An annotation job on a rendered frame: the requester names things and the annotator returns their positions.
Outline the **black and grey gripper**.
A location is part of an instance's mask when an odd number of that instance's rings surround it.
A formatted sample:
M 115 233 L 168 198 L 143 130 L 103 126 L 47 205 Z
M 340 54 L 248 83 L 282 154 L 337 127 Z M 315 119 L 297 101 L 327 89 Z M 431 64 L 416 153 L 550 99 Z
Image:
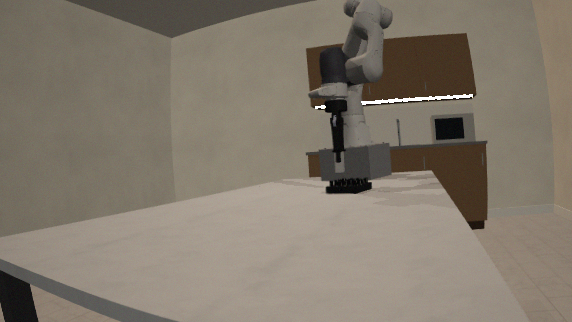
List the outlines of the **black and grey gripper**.
M 344 122 L 344 120 L 341 117 L 341 112 L 347 111 L 347 101 L 333 99 L 325 101 L 324 106 L 325 106 L 325 112 L 332 113 L 332 118 L 330 118 L 330 123 L 332 129 L 333 152 L 335 156 L 335 173 L 344 172 L 345 171 L 344 152 L 342 151 L 346 151 L 346 149 L 344 149 L 344 136 L 342 136 L 343 135 L 342 122 Z

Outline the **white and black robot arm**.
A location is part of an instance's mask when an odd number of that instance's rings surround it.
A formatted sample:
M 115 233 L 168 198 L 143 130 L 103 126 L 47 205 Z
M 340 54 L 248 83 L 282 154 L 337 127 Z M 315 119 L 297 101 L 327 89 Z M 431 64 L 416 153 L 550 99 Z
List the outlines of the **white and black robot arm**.
M 321 88 L 310 91 L 308 97 L 346 100 L 347 111 L 341 112 L 344 147 L 375 145 L 365 123 L 362 90 L 364 83 L 378 82 L 382 77 L 383 29 L 391 24 L 393 15 L 376 0 L 345 0 L 343 10 L 353 18 L 343 48 L 330 47 L 320 52 Z

